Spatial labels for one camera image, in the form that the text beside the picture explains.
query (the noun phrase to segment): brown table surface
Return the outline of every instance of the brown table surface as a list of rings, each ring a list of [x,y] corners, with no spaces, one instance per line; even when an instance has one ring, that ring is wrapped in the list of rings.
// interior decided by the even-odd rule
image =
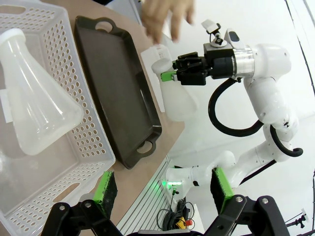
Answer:
[[[99,17],[108,17],[112,19],[116,23],[117,27],[125,29],[131,34],[140,60],[140,53],[152,46],[152,42],[146,37],[142,26],[105,6],[93,2],[92,0],[44,0],[44,2],[66,8],[69,14],[72,30],[74,30],[75,18],[79,15],[93,19]],[[146,71],[145,74],[151,93],[153,94]],[[165,113],[161,113],[158,109],[158,103],[154,95],[153,99],[157,107],[157,112],[163,129],[162,135],[157,140],[156,151],[151,156],[140,160],[131,170],[127,170],[119,162],[116,162],[111,168],[111,170],[115,171],[115,179],[118,188],[118,194],[115,199],[111,215],[111,220],[115,225],[117,225],[131,207],[132,203],[153,176],[156,169],[184,129],[184,123],[172,122],[166,117]],[[9,235],[2,224],[0,224],[0,235]],[[83,235],[92,235],[92,232],[84,232]]]

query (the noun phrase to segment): white robotic arm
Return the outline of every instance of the white robotic arm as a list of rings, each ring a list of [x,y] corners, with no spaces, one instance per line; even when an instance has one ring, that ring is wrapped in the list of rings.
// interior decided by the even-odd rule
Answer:
[[[263,126],[266,141],[243,153],[239,158],[225,151],[209,165],[169,168],[166,172],[166,182],[171,184],[167,185],[167,189],[171,193],[173,183],[176,183],[178,195],[174,196],[175,199],[183,198],[193,186],[210,184],[211,170],[216,166],[224,169],[231,187],[236,188],[257,168],[271,161],[286,161],[289,156],[299,156],[303,153],[300,148],[292,150],[290,141],[298,130],[299,122],[277,87],[278,79],[291,70],[288,51],[271,44],[258,44],[251,48],[245,45],[232,29],[226,31],[223,40],[219,33],[219,24],[207,20],[203,26],[209,34],[215,35],[213,41],[204,45],[205,57],[198,57],[196,53],[180,56],[174,64],[178,69],[177,76],[172,78],[181,81],[182,85],[204,85],[205,80],[202,78],[205,79],[209,75],[213,79],[230,77],[210,99],[209,117],[212,124],[223,133],[237,137],[251,135]],[[215,104],[224,90],[241,79],[259,121],[249,129],[234,130],[218,121]]]

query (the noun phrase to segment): screw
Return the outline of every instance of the screw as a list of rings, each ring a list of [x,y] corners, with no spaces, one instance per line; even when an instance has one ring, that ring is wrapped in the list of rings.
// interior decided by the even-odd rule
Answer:
[[[266,198],[262,199],[262,203],[267,204],[268,202],[269,202],[268,199],[266,199]]]
[[[237,201],[238,203],[240,203],[240,202],[243,201],[243,198],[241,198],[241,197],[236,197],[236,201]]]

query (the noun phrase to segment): plastic flask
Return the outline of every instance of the plastic flask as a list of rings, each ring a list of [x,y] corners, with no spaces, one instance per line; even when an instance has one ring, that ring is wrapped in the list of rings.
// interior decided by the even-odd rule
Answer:
[[[0,62],[20,148],[27,155],[36,155],[76,127],[84,114],[31,56],[25,41],[20,29],[1,34]]]
[[[196,99],[188,93],[180,81],[161,80],[161,73],[173,70],[173,63],[163,58],[152,65],[152,70],[159,78],[166,115],[173,121],[190,119],[198,110]]]

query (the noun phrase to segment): perforated basket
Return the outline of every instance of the perforated basket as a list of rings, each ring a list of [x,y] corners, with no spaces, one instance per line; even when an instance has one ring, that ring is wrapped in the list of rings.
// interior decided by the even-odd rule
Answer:
[[[0,219],[12,235],[37,235],[54,202],[75,205],[115,157],[95,112],[67,11],[37,0],[1,0],[0,9],[0,33],[21,29],[30,53],[85,112],[75,129],[39,155],[26,156],[0,108]],[[0,89],[5,89],[1,66]]]

